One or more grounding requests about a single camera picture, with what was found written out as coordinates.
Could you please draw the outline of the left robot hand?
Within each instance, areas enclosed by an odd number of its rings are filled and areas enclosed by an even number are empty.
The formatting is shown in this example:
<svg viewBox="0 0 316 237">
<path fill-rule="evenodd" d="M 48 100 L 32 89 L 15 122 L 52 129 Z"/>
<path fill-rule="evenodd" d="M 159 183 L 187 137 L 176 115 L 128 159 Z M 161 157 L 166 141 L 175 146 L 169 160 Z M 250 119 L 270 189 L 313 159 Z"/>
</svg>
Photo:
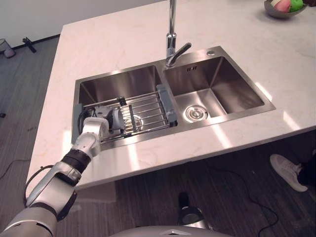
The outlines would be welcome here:
<svg viewBox="0 0 316 237">
<path fill-rule="evenodd" d="M 124 97 L 118 97 L 117 101 L 119 105 L 96 106 L 95 115 L 108 121 L 111 135 L 134 132 L 136 127 L 131 106 L 127 105 Z"/>
</svg>

